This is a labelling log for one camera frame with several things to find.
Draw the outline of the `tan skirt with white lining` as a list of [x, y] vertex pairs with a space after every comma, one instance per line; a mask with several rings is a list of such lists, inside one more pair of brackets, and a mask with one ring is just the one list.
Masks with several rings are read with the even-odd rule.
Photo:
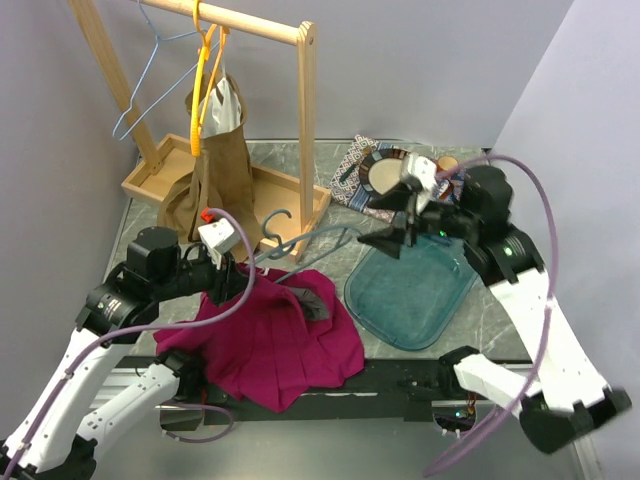
[[200, 240], [197, 228], [203, 224], [203, 209], [218, 208], [240, 224], [255, 250], [263, 238], [254, 213], [251, 162], [244, 137], [246, 103], [239, 97], [239, 125], [226, 133], [201, 140], [201, 155], [192, 172], [171, 186], [157, 214], [157, 224], [177, 232], [183, 244]]

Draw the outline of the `teal plastic hanger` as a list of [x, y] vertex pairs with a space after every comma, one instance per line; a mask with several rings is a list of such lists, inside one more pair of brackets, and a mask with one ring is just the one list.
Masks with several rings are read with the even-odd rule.
[[281, 276], [276, 280], [276, 283], [282, 283], [286, 279], [292, 277], [293, 275], [300, 273], [303, 270], [306, 270], [307, 268], [317, 263], [319, 260], [322, 260], [328, 257], [329, 255], [332, 255], [333, 253], [337, 252], [338, 250], [342, 249], [343, 247], [348, 245], [352, 240], [357, 240], [363, 234], [363, 232], [358, 228], [356, 228], [355, 226], [348, 225], [348, 224], [339, 224], [339, 225], [330, 225], [330, 226], [321, 227], [319, 229], [300, 234], [290, 240], [283, 241], [282, 237], [279, 234], [271, 232], [269, 230], [269, 222], [272, 220], [273, 217], [278, 215], [286, 215], [288, 218], [292, 217], [292, 213], [289, 210], [284, 208], [276, 209], [265, 217], [261, 225], [261, 231], [266, 240], [275, 240], [276, 246], [270, 248], [265, 252], [259, 253], [255, 257], [255, 261], [254, 261], [255, 265], [259, 265], [260, 263], [266, 260], [275, 261], [275, 260], [283, 259], [289, 254], [293, 253], [296, 250], [296, 248], [301, 246], [302, 243], [306, 240], [312, 240], [312, 239], [315, 239], [316, 237], [319, 237], [331, 232], [338, 232], [339, 236], [336, 238], [334, 245], [329, 250], [317, 255], [316, 257], [311, 258], [306, 263], [303, 263], [302, 265], [294, 268], [288, 273], [285, 273], [283, 276]]

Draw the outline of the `magenta garment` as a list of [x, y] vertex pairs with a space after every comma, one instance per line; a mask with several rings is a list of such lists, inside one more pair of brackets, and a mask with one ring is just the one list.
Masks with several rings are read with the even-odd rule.
[[285, 273], [259, 273], [248, 300], [219, 322], [155, 332], [156, 351], [200, 357], [210, 383], [277, 413], [310, 388], [342, 386], [365, 364], [351, 316], [321, 272], [276, 283]]

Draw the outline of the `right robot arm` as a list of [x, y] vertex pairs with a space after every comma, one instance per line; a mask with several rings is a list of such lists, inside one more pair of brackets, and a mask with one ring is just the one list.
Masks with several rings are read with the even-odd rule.
[[466, 170], [460, 197], [435, 202], [436, 172], [405, 173], [371, 209], [401, 213], [391, 227], [360, 242], [392, 257], [420, 234], [460, 239], [464, 256], [500, 303], [534, 362], [526, 378], [470, 346], [439, 359], [435, 386], [449, 398], [477, 393], [513, 415], [530, 443], [552, 454], [599, 429], [632, 406], [587, 357], [554, 294], [552, 275], [532, 239], [510, 221], [513, 189], [505, 173], [490, 165]]

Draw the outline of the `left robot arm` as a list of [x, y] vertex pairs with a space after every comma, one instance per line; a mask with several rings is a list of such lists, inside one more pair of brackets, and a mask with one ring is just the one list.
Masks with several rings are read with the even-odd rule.
[[207, 293], [218, 303], [246, 299], [254, 272], [237, 269], [230, 250], [249, 242], [221, 219], [199, 229], [196, 257], [167, 227], [141, 230], [126, 258], [87, 296], [69, 345], [46, 388], [19, 427], [1, 443], [4, 479], [89, 479], [106, 453], [149, 411], [188, 401], [199, 388], [196, 361], [170, 350], [140, 379], [97, 409], [92, 402], [161, 303]]

